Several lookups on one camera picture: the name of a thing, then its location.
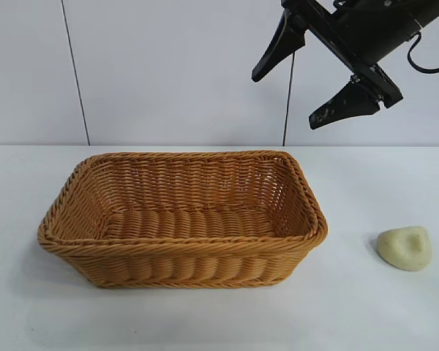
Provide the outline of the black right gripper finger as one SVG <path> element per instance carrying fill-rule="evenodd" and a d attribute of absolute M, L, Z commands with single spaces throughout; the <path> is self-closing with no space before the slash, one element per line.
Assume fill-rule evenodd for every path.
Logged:
<path fill-rule="evenodd" d="M 378 95 L 359 75 L 352 75 L 350 81 L 328 102 L 309 116 L 311 129 L 347 118 L 371 116 L 380 110 Z"/>
<path fill-rule="evenodd" d="M 260 81 L 281 61 L 304 47 L 306 30 L 305 21 L 296 13 L 284 10 L 269 46 L 252 70 L 252 80 Z"/>

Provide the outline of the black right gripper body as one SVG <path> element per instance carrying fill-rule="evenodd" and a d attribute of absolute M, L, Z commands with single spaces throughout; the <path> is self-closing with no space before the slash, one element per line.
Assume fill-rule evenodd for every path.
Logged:
<path fill-rule="evenodd" d="M 407 6 L 383 1 L 350 1 L 330 13 L 318 1 L 283 1 L 351 72 L 365 79 L 390 108 L 403 99 L 378 62 L 419 30 Z"/>

